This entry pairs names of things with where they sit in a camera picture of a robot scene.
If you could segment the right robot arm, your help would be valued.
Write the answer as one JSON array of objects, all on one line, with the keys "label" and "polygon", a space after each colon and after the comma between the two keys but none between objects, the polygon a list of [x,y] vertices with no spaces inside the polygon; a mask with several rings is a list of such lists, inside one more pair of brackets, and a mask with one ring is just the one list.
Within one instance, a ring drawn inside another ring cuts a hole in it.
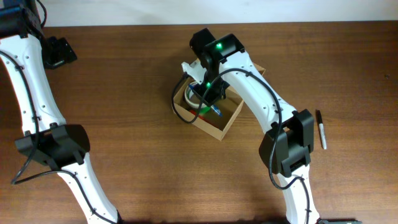
[{"label": "right robot arm", "polygon": [[193,34],[190,48],[199,65],[185,70],[198,84],[201,105],[212,106],[232,87],[256,117],[264,138],[259,155],[273,186],[282,191],[288,223],[318,223],[309,183],[314,117],[297,111],[267,83],[234,34],[216,39],[208,29]]}]

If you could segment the cream masking tape roll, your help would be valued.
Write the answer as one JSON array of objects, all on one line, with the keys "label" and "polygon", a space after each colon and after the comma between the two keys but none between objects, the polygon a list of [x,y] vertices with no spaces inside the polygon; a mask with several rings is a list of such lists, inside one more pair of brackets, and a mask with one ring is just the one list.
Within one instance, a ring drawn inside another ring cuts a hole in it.
[{"label": "cream masking tape roll", "polygon": [[193,92],[193,88],[197,85],[198,83],[196,81],[189,83],[184,93],[185,101],[187,102],[188,106],[193,109],[199,109],[200,99]]}]

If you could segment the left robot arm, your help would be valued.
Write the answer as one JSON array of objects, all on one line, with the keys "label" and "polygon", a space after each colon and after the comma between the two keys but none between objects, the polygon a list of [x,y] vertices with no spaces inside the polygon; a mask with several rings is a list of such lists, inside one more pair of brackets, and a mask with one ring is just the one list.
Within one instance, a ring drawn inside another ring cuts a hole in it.
[{"label": "left robot arm", "polygon": [[46,38],[41,1],[1,1],[1,62],[11,80],[21,112],[23,137],[15,141],[26,161],[11,183],[29,181],[21,175],[35,161],[49,170],[36,179],[58,174],[69,186],[88,223],[122,223],[108,200],[90,160],[84,127],[68,124],[53,97],[45,71],[77,59],[65,38]]}]

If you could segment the green tape roll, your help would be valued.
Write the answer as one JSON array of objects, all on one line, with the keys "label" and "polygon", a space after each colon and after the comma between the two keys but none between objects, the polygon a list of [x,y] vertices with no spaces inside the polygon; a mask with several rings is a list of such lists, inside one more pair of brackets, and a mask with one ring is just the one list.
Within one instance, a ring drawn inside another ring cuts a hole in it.
[{"label": "green tape roll", "polygon": [[211,108],[205,106],[205,107],[203,107],[203,108],[197,109],[197,113],[198,113],[199,115],[202,115],[202,114],[205,114],[205,113],[209,112],[209,110],[211,110]]}]

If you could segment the black marker pen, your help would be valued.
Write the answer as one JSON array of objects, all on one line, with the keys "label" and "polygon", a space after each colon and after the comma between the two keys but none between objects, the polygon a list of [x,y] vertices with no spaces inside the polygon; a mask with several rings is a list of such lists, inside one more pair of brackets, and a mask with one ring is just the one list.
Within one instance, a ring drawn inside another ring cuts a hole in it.
[{"label": "black marker pen", "polygon": [[323,125],[321,111],[320,110],[315,110],[315,114],[316,114],[316,118],[317,118],[319,132],[320,132],[320,139],[321,139],[321,142],[322,142],[322,148],[323,149],[327,149],[325,129],[324,129],[324,125]]}]

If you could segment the brown cardboard box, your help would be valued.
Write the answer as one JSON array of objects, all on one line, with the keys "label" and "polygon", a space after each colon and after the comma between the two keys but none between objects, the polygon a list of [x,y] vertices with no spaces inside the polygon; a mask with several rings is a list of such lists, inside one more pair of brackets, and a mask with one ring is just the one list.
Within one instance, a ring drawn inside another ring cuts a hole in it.
[{"label": "brown cardboard box", "polygon": [[184,98],[184,93],[188,84],[193,81],[194,79],[192,78],[184,77],[182,82],[177,85],[177,89],[172,94],[172,107],[175,108],[174,113],[179,114],[187,121],[195,119],[195,121],[192,123],[194,126],[206,132],[215,139],[222,140],[236,117],[241,112],[244,100],[237,94],[234,88],[227,88],[226,99],[215,103],[215,106],[221,110],[223,116],[218,116],[213,110],[209,110],[209,112],[202,114],[203,117],[214,124],[213,126],[201,119],[198,119],[197,115],[194,116],[189,112],[189,110],[195,111],[196,109],[188,106]]}]

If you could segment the orange utility knife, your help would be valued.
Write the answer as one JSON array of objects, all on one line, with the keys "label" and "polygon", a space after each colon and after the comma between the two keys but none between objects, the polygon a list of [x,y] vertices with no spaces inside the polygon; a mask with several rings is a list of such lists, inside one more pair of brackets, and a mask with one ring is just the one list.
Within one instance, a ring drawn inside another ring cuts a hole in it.
[{"label": "orange utility knife", "polygon": [[[197,113],[196,113],[194,110],[189,110],[189,112],[190,112],[191,114],[193,114],[194,116],[197,115]],[[207,119],[206,119],[205,117],[203,117],[202,115],[198,115],[198,119],[201,119],[201,120],[205,121],[206,123],[209,123],[209,124],[211,124],[211,125],[214,126],[214,124],[213,124],[211,121],[207,120]]]}]

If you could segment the blue pen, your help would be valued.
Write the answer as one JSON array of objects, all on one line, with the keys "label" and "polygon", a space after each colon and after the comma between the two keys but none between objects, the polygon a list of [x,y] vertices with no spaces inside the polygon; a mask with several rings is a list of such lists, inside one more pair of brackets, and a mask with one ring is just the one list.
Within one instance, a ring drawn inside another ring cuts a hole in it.
[{"label": "blue pen", "polygon": [[[188,85],[187,96],[188,96],[188,99],[189,99],[189,100],[190,100],[190,98],[194,95],[193,88],[194,88],[195,86],[196,86],[196,85],[193,86],[193,85],[191,85],[191,84]],[[218,116],[220,116],[220,117],[223,116],[222,113],[221,113],[221,110],[220,110],[217,106],[212,105],[212,106],[208,106],[208,107],[210,107]]]}]

